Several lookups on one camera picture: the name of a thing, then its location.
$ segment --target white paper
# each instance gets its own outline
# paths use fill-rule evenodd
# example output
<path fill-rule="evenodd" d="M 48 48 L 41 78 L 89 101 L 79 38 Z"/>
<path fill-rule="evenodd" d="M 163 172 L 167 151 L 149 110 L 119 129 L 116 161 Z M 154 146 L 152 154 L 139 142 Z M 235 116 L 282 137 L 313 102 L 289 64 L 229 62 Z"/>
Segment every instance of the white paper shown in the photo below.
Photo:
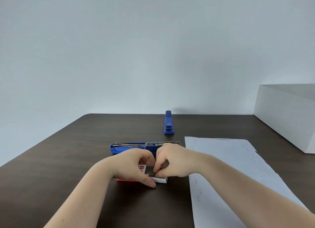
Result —
<path fill-rule="evenodd" d="M 191 150 L 219 158 L 254 180 L 305 207 L 247 140 L 185 137 L 185 144 Z M 195 228 L 246 228 L 203 176 L 196 173 L 191 174 L 189 183 Z"/>

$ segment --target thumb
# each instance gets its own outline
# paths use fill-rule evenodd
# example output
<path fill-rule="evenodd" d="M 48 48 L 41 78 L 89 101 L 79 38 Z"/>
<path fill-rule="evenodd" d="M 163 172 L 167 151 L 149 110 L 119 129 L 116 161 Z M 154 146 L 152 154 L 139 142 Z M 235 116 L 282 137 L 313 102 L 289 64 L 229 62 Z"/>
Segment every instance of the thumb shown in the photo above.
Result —
<path fill-rule="evenodd" d="M 159 170 L 156 174 L 155 177 L 158 178 L 163 178 L 163 177 L 172 177 L 175 176 L 174 171 L 172 169 L 171 165 L 168 165 L 166 168 Z"/>
<path fill-rule="evenodd" d="M 134 179 L 138 182 L 143 183 L 144 185 L 147 185 L 149 187 L 155 188 L 156 184 L 155 182 L 146 174 L 142 173 L 138 168 L 137 168 L 137 173 L 134 177 Z"/>

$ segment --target blue stapler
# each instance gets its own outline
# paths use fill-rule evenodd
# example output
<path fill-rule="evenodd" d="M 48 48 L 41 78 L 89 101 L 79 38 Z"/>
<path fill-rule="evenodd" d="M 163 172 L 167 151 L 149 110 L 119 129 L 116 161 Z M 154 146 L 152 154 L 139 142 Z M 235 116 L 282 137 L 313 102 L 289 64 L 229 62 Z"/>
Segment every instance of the blue stapler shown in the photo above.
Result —
<path fill-rule="evenodd" d="M 169 110 L 165 112 L 164 135 L 174 135 L 172 112 Z"/>
<path fill-rule="evenodd" d="M 123 151 L 126 151 L 131 148 L 140 148 L 140 149 L 146 149 L 153 153 L 153 155 L 156 155 L 157 149 L 166 142 L 128 142 L 128 143 L 113 143 L 111 145 L 111 152 L 113 154 L 118 154 Z M 168 142 L 180 145 L 179 142 Z"/>

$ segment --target table surface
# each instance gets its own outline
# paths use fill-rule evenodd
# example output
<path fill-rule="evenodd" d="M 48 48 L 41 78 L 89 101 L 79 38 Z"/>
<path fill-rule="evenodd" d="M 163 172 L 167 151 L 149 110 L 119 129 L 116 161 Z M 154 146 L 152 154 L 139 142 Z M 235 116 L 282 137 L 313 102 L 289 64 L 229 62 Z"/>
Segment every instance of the table surface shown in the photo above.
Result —
<path fill-rule="evenodd" d="M 0 227 L 43 227 L 113 142 L 180 141 L 184 136 L 248 140 L 315 212 L 315 156 L 304 154 L 253 115 L 88 114 L 0 167 Z M 98 227 L 194 227 L 188 177 L 156 189 L 112 180 Z"/>

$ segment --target left hand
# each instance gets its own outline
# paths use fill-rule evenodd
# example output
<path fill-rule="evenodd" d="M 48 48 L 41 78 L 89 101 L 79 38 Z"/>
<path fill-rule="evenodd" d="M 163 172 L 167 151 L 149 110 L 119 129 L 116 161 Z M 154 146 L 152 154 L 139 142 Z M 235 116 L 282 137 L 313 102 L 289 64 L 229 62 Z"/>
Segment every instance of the left hand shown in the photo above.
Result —
<path fill-rule="evenodd" d="M 155 165 L 153 154 L 148 150 L 139 148 L 128 149 L 122 153 L 105 158 L 100 163 L 104 163 L 107 166 L 114 178 L 135 180 L 152 188 L 156 187 L 155 182 L 138 168 L 138 164 Z"/>

